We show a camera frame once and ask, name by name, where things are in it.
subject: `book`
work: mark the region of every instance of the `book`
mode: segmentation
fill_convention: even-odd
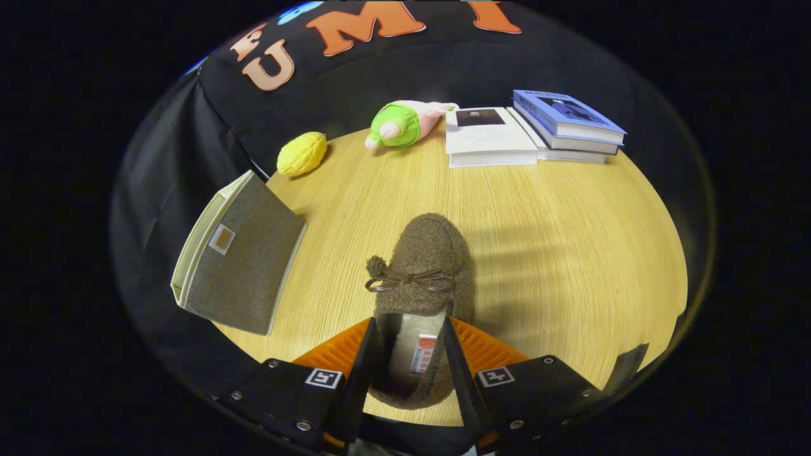
[[[451,168],[538,163],[538,146],[505,108],[454,110],[445,119]]]
[[[584,138],[570,138],[565,136],[554,136],[543,121],[538,116],[532,114],[521,104],[513,99],[513,108],[527,120],[536,131],[543,137],[544,147],[551,149],[576,150],[582,152],[598,152],[616,155],[617,149],[623,145],[611,141],[588,140]]]
[[[518,123],[524,128],[527,135],[538,146],[538,160],[566,160],[566,161],[588,161],[589,163],[605,163],[605,153],[587,152],[581,150],[551,149],[544,142],[542,136],[519,114],[516,109],[507,108]]]
[[[247,171],[197,219],[170,286],[180,308],[269,335],[307,224]]]
[[[616,143],[621,143],[625,136],[625,130],[569,95],[513,90],[513,100],[540,118],[553,136]]]

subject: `letter m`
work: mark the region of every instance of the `letter m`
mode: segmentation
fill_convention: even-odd
[[[359,15],[330,11],[308,22],[307,28],[318,30],[327,45],[324,55],[330,57],[350,49],[354,44],[352,40],[344,39],[341,32],[366,42],[371,40],[375,21],[378,20],[380,30],[377,34],[381,37],[396,37],[425,29],[425,24],[414,20],[403,2],[366,2]]]

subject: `plush toy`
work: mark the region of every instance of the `plush toy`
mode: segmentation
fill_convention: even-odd
[[[414,218],[400,235],[391,261],[367,261],[377,294],[374,316],[385,368],[372,380],[372,397],[413,410],[441,402],[453,390],[448,356],[438,340],[445,316],[473,316],[473,263],[459,230],[438,213]]]
[[[310,131],[281,148],[276,168],[279,174],[299,176],[320,165],[325,152],[327,152],[327,137],[324,133]]]
[[[366,148],[409,146],[426,137],[440,116],[458,110],[456,103],[400,100],[383,106],[371,121]]]

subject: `blue book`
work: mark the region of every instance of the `blue book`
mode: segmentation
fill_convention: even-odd
[[[513,100],[540,118],[553,136],[615,143],[625,137],[625,130],[569,95],[513,90]]]

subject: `yellow toy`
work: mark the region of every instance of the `yellow toy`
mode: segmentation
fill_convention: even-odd
[[[279,174],[300,176],[321,164],[327,152],[327,137],[324,133],[310,131],[285,144],[276,160]]]

